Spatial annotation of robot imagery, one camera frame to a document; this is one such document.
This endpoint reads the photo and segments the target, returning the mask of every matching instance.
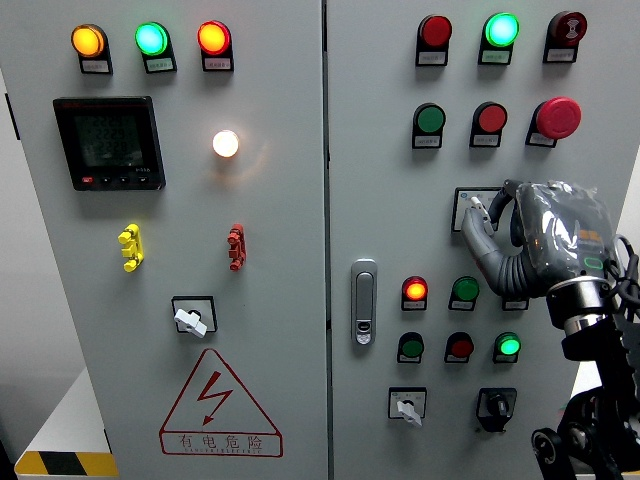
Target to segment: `red terminal connector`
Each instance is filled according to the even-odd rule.
[[[229,243],[229,258],[233,259],[229,268],[237,272],[247,260],[247,249],[244,243],[244,228],[239,223],[234,223],[227,237]]]

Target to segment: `gray metal panel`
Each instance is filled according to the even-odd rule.
[[[319,1],[18,1],[0,4],[0,61],[65,292],[123,480],[326,478],[324,160]],[[221,20],[234,73],[203,73],[196,32]],[[178,71],[147,75],[133,36],[169,30]],[[69,38],[109,37],[113,77],[82,75]],[[161,192],[73,190],[51,101],[150,95]],[[214,158],[213,134],[240,150]],[[118,234],[146,257],[122,269]],[[247,263],[229,271],[242,223]],[[177,334],[171,298],[213,295],[218,332]],[[215,348],[284,437],[280,459],[165,456],[158,432],[205,348]],[[241,418],[233,394],[219,415]]]
[[[477,65],[483,23],[506,8],[521,22],[510,66]],[[589,21],[573,65],[543,65],[546,29],[559,11]],[[414,66],[416,30],[427,15],[453,24],[449,65]],[[639,142],[639,33],[626,19],[634,1],[496,2],[334,0],[328,5],[329,139],[335,477],[493,479],[540,478],[529,438],[558,422],[577,366],[566,361],[563,333],[544,300],[524,313],[502,312],[481,281],[474,312],[447,309],[456,278],[480,273],[459,233],[451,233],[454,189],[500,186],[505,178],[550,178],[596,185],[617,222]],[[525,147],[536,106],[567,95],[583,120],[554,150]],[[498,149],[470,150],[474,110],[503,104],[509,119]],[[416,107],[434,102],[447,123],[440,150],[411,150]],[[508,243],[503,221],[499,240]],[[376,342],[365,352],[350,339],[350,266],[378,264]],[[401,312],[405,278],[429,283],[426,312]],[[519,362],[494,365],[493,341],[513,330],[523,342]],[[422,334],[421,365],[397,364],[398,339]],[[468,332],[469,364],[444,364],[448,336]],[[422,429],[387,419],[389,387],[426,386]],[[478,390],[514,387],[518,399],[506,433],[479,431]]]

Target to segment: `plastic-wrapped robot part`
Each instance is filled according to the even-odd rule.
[[[516,190],[524,248],[539,280],[554,285],[581,275],[604,276],[613,229],[595,189],[560,181]]]

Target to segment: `black and yellow hazard tape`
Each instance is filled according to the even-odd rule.
[[[15,467],[19,475],[118,477],[110,453],[25,452]]]

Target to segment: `green indicator light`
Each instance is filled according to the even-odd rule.
[[[593,268],[594,270],[602,270],[602,269],[604,269],[604,265],[602,264],[602,260],[600,260],[599,258],[586,257],[584,259],[584,264],[589,268]]]
[[[437,132],[443,125],[444,113],[437,107],[427,107],[418,114],[418,126],[423,132]]]
[[[489,19],[484,29],[487,41],[494,47],[508,47],[515,42],[520,25],[515,15],[497,13]]]
[[[157,23],[143,23],[136,30],[136,43],[145,55],[160,55],[169,43],[166,30]]]
[[[417,340],[409,340],[407,343],[402,345],[402,354],[405,357],[415,358],[419,357],[424,351],[424,346],[422,343]]]
[[[496,339],[498,350],[502,355],[515,355],[520,351],[520,339],[515,333],[503,333]]]
[[[478,281],[472,277],[464,277],[453,284],[453,293],[463,302],[472,302],[480,294]]]

